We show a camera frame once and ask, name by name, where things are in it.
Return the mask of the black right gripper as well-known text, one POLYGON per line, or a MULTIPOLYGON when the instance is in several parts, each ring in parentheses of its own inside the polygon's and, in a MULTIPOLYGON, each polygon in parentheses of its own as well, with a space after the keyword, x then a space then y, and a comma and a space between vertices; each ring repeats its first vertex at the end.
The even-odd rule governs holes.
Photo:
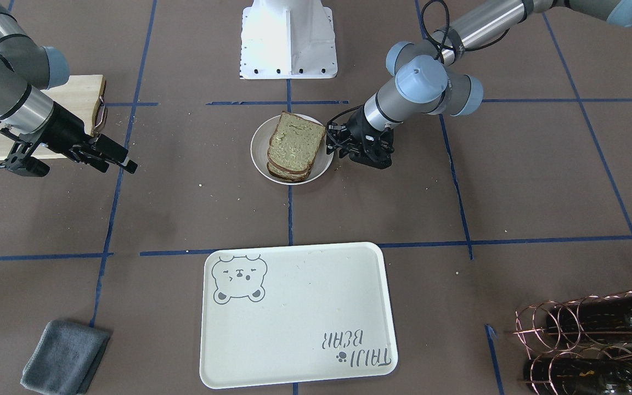
POLYGON ((56 102, 42 132, 42 143, 49 150, 74 162, 90 165, 98 172, 106 173, 110 164, 126 173, 135 173, 138 168, 138 164, 128 157, 125 147, 103 134, 95 138, 95 155, 91 154, 91 137, 84 132, 83 122, 56 102))

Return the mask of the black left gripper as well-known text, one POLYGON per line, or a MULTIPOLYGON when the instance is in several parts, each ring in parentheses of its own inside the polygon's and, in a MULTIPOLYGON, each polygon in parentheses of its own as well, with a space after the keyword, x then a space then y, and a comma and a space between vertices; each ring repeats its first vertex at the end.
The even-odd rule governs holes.
POLYGON ((364 113, 352 115, 345 123, 330 123, 327 126, 326 154, 337 154, 339 159, 348 158, 358 164, 373 168, 389 168, 394 152, 394 130, 385 127, 379 131, 372 127, 364 113), (349 133, 354 143, 347 142, 349 133))

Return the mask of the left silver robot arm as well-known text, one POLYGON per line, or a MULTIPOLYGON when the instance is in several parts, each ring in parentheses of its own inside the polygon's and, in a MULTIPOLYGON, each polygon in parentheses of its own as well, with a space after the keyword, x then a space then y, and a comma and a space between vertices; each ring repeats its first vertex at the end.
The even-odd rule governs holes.
POLYGON ((632 1, 486 1, 419 43, 397 42, 386 56, 391 78, 346 123, 327 123, 326 153, 388 168, 394 129, 416 114, 464 116, 481 105, 484 89, 449 67, 469 52, 501 40, 513 26, 552 8, 567 8, 611 25, 632 27, 632 1))

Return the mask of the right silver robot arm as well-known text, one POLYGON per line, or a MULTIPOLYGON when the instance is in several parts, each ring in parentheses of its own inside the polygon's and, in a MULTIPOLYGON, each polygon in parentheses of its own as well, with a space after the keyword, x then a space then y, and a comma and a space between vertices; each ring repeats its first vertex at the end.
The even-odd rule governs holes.
POLYGON ((38 46, 0 4, 0 123, 1 133, 13 141, 0 168, 21 177, 45 177, 50 168, 33 156, 45 145, 99 172, 113 164, 134 173, 138 165, 128 158, 126 148, 102 133, 88 135, 79 117, 45 94, 69 77, 60 50, 38 46))

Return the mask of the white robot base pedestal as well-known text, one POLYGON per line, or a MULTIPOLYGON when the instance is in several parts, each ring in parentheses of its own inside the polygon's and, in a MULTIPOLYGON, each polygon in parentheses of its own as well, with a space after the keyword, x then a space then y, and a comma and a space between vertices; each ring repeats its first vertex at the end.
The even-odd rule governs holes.
POLYGON ((334 17, 321 1, 254 1, 241 18, 239 77, 334 78, 334 17))

